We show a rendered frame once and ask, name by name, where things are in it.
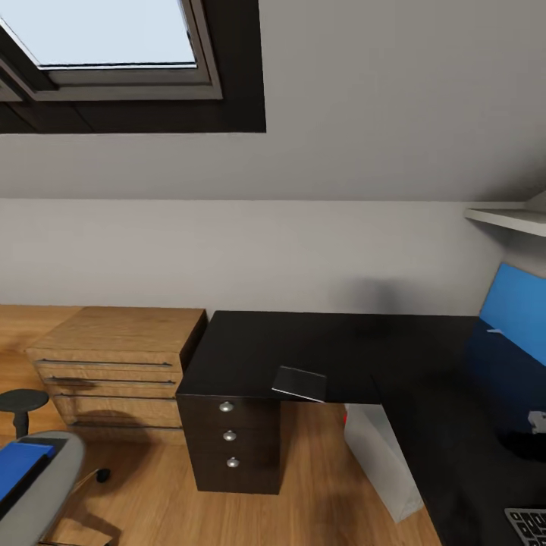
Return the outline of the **swivel chair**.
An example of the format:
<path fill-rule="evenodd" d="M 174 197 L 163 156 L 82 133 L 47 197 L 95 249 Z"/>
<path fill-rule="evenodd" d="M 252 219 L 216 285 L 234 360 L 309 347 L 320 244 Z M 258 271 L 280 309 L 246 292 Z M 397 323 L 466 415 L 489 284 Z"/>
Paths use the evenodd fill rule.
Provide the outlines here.
<path fill-rule="evenodd" d="M 27 411 L 46 405 L 49 398 L 49 394 L 44 391 L 30 389 L 0 394 L 0 411 L 14 413 L 13 425 L 17 437 L 14 442 L 56 448 L 55 454 L 0 515 L 0 546 L 82 546 L 49 543 L 41 538 L 79 487 L 96 473 L 97 482 L 105 482 L 110 473 L 109 469 L 96 467 L 77 482 L 86 459 L 86 442 L 82 437 L 71 431 L 60 430 L 28 434 Z"/>

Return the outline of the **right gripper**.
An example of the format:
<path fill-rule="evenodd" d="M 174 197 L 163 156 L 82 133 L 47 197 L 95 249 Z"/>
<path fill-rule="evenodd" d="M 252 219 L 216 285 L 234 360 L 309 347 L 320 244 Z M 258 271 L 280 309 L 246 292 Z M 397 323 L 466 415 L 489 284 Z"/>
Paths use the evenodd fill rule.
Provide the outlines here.
<path fill-rule="evenodd" d="M 546 453 L 544 453 L 546 434 L 535 435 L 509 431 L 506 436 L 498 436 L 498 440 L 506 450 L 514 452 L 521 460 L 546 464 Z"/>

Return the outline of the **folder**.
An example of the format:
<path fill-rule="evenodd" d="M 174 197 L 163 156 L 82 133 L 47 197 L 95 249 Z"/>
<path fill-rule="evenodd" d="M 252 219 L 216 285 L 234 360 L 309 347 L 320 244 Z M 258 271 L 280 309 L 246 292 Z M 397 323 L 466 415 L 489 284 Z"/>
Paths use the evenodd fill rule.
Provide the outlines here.
<path fill-rule="evenodd" d="M 11 442 L 0 450 L 0 515 L 55 451 L 50 445 L 18 442 Z"/>

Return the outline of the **notebook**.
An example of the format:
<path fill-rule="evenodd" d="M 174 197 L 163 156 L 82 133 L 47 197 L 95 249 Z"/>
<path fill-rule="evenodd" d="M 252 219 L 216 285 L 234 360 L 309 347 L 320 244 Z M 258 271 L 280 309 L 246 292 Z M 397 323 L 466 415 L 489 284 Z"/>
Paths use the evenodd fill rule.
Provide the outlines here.
<path fill-rule="evenodd" d="M 279 366 L 272 390 L 324 403 L 327 376 Z"/>

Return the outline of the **keyboard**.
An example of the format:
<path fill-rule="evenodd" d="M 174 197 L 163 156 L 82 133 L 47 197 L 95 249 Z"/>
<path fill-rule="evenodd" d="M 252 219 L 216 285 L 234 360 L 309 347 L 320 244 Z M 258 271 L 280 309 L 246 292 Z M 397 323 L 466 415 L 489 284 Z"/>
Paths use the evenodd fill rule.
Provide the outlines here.
<path fill-rule="evenodd" d="M 525 546 L 546 546 L 546 510 L 506 508 L 504 513 Z"/>

